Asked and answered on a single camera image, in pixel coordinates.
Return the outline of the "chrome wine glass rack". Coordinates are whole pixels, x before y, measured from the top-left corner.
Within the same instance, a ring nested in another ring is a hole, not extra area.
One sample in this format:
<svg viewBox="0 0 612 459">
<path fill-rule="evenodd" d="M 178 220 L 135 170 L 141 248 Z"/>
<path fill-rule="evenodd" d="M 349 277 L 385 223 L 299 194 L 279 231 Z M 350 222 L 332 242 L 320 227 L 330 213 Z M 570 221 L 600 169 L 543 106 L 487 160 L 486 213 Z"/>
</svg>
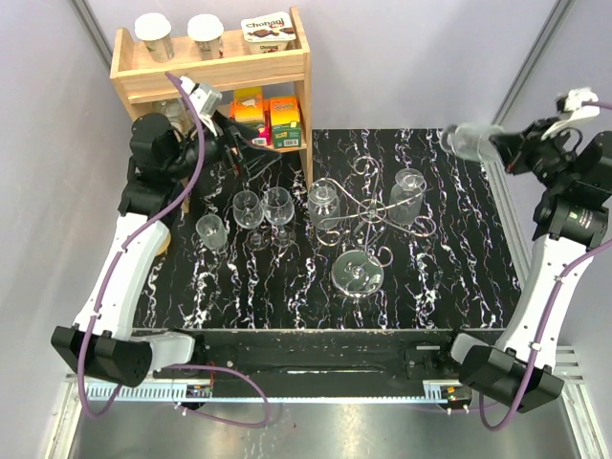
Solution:
<svg viewBox="0 0 612 459">
<path fill-rule="evenodd" d="M 402 234 L 418 238 L 431 236 L 437 225 L 432 218 L 421 215 L 410 226 L 394 223 L 388 216 L 389 199 L 384 202 L 376 195 L 358 199 L 337 180 L 325 177 L 336 187 L 339 197 L 339 223 L 332 229 L 315 227 L 320 245 L 335 247 L 342 241 L 342 231 L 355 222 L 354 231 L 365 230 L 361 246 L 342 252 L 330 271 L 333 286 L 344 296 L 360 300 L 377 293 L 383 286 L 384 270 L 393 263 L 393 251 L 387 246 L 371 247 L 373 232 L 392 228 Z"/>
</svg>

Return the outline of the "round yellow wooden coaster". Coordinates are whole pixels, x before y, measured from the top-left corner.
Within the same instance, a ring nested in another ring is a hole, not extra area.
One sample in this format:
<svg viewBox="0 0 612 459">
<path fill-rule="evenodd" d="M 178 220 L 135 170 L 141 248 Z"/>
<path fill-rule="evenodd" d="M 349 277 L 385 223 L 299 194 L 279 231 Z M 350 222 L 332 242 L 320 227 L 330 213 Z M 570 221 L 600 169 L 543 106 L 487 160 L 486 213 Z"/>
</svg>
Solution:
<svg viewBox="0 0 612 459">
<path fill-rule="evenodd" d="M 157 256 L 161 256 L 161 255 L 164 255 L 165 253 L 167 253 L 167 250 L 168 250 L 168 247 L 170 245 L 170 242 L 171 242 L 171 234 L 168 233 L 166 235 L 165 240 L 162 242 L 162 244 L 158 248 L 158 251 L 157 251 L 156 255 Z"/>
</svg>

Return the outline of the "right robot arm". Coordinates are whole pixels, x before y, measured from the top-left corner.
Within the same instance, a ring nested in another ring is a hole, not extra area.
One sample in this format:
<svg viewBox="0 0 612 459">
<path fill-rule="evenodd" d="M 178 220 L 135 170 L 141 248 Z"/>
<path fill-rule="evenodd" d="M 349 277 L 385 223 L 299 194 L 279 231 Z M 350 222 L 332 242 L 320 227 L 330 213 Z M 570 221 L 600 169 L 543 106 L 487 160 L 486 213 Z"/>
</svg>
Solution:
<svg viewBox="0 0 612 459">
<path fill-rule="evenodd" d="M 507 327 L 493 344 L 455 331 L 434 359 L 437 371 L 508 408 L 488 429 L 506 426 L 555 400 L 564 382 L 555 376 L 557 340 L 580 278 L 605 240 L 611 197 L 611 134 L 600 132 L 581 152 L 566 149 L 575 122 L 536 120 L 526 129 L 483 132 L 470 139 L 475 155 L 492 149 L 508 174 L 532 173 L 545 187 L 535 208 L 530 270 Z"/>
</svg>

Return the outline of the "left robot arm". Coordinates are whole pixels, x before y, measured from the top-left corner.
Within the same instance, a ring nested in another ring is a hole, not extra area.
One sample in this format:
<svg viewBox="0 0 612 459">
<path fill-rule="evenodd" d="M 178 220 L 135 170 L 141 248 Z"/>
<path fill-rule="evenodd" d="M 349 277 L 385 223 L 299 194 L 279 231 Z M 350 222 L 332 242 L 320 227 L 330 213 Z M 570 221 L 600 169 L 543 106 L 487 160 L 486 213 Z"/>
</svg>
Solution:
<svg viewBox="0 0 612 459">
<path fill-rule="evenodd" d="M 112 246 L 97 283 L 74 323 L 55 328 L 51 344 L 81 378 L 127 387 L 174 365 L 187 378 L 202 375 L 208 356 L 185 332 L 135 337 L 133 319 L 144 282 L 188 194 L 183 181 L 222 164 L 247 183 L 281 155 L 253 144 L 256 133 L 221 113 L 212 125 L 181 135 L 169 119 L 149 113 L 131 127 L 127 184 Z"/>
</svg>

